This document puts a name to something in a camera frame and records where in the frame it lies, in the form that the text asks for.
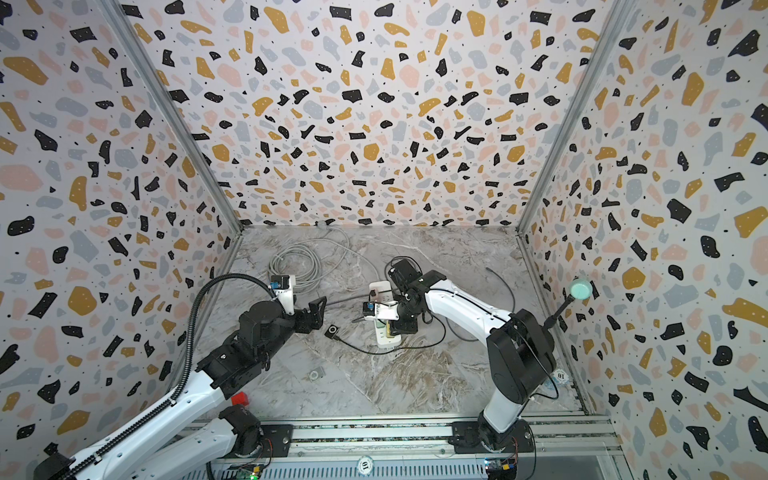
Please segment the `white power strip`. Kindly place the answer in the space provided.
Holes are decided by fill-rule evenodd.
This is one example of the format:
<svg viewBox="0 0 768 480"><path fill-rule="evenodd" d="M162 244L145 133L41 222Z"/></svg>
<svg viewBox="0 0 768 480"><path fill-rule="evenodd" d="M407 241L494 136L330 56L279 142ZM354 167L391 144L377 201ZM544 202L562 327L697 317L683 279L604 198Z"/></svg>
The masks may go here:
<svg viewBox="0 0 768 480"><path fill-rule="evenodd" d="M373 323L377 345L381 348L398 347L402 338L394 334L390 324L399 320L398 302L391 283L387 280L369 284L369 298L364 303L364 317Z"/></svg>

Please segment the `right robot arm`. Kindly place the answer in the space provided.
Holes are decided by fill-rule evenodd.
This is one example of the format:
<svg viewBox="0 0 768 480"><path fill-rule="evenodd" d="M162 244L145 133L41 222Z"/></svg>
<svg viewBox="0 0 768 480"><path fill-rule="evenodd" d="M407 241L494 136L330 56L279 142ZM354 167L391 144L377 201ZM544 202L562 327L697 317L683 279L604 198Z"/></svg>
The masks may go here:
<svg viewBox="0 0 768 480"><path fill-rule="evenodd" d="M406 259L388 267L387 276L395 287L398 315L389 323L393 334L415 334L419 318L431 313L456 323L486 347L494 391L474 431L458 444L492 452L507 448L525 406L557 368L549 328L525 309L494 307L438 271L419 272Z"/></svg>

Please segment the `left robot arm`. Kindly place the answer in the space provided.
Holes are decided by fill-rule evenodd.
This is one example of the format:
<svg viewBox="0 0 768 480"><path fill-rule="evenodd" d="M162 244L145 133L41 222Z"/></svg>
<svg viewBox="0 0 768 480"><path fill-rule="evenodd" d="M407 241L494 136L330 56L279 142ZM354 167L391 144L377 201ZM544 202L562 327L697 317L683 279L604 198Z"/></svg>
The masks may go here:
<svg viewBox="0 0 768 480"><path fill-rule="evenodd" d="M248 455L269 445L262 423L230 399L261 374L295 334L319 330L326 297L299 309L289 277L251 282L268 294L239 317L238 329L199 362L194 345L178 384L143 414L114 433L68 457L49 445L35 467L36 479L175 479L230 453Z"/></svg>

